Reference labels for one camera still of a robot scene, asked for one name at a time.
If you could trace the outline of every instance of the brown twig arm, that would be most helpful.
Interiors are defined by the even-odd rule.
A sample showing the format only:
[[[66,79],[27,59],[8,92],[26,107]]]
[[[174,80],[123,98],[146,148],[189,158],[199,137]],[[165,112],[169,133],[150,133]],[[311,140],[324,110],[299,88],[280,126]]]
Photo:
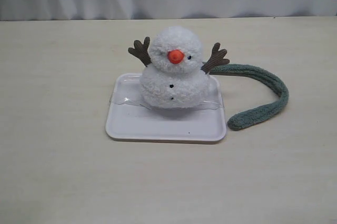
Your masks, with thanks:
[[[201,70],[203,70],[206,74],[209,73],[215,66],[226,65],[230,63],[229,59],[224,58],[227,54],[227,50],[219,49],[220,43],[214,44],[210,59],[201,67]]]
[[[148,66],[151,63],[150,56],[148,55],[148,52],[147,52],[149,44],[150,44],[150,38],[147,36],[144,39],[143,44],[141,43],[141,41],[135,40],[135,42],[133,43],[134,48],[130,47],[127,51],[131,55],[135,56],[140,61],[142,61],[142,63],[145,66]]]

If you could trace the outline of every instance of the plastic tray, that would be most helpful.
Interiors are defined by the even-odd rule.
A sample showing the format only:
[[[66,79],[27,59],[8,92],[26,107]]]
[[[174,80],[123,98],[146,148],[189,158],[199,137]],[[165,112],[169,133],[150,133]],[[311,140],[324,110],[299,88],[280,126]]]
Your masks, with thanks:
[[[121,75],[110,99],[106,121],[107,134],[116,140],[217,142],[226,135],[224,106],[219,82],[211,76],[210,97],[217,109],[148,109],[142,106],[117,104],[113,97],[141,97],[141,74]]]

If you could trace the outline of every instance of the plush snowman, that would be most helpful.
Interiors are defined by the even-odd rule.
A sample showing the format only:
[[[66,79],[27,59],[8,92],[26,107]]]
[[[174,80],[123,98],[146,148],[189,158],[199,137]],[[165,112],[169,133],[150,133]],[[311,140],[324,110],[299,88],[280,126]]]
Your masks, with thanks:
[[[157,108],[190,108],[207,99],[210,70],[229,63],[227,51],[220,43],[213,46],[210,59],[203,63],[203,46],[199,38],[181,26],[168,27],[150,44],[134,42],[128,52],[146,66],[140,78],[144,100]]]

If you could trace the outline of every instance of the carrot nose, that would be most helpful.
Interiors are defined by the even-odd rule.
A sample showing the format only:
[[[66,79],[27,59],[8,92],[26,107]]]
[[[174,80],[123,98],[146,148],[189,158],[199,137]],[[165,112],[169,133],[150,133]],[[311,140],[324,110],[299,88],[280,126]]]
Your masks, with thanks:
[[[184,53],[182,53],[180,50],[178,49],[175,49],[171,52],[169,52],[169,54],[167,55],[169,61],[172,63],[172,64],[179,64],[183,58],[184,58]]]

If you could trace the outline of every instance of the white fluffy fabric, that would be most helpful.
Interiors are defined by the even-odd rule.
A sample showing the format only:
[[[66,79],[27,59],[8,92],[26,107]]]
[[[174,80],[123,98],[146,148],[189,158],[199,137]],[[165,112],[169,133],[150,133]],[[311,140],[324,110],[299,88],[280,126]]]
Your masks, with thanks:
[[[189,108],[199,105],[209,93],[209,75],[200,69],[189,74],[168,74],[153,64],[140,79],[144,100],[158,108]]]
[[[172,64],[167,58],[168,52],[178,49],[185,54],[179,64]],[[159,33],[148,48],[153,65],[166,73],[191,73],[202,66],[203,47],[199,38],[190,30],[181,26],[168,27]]]

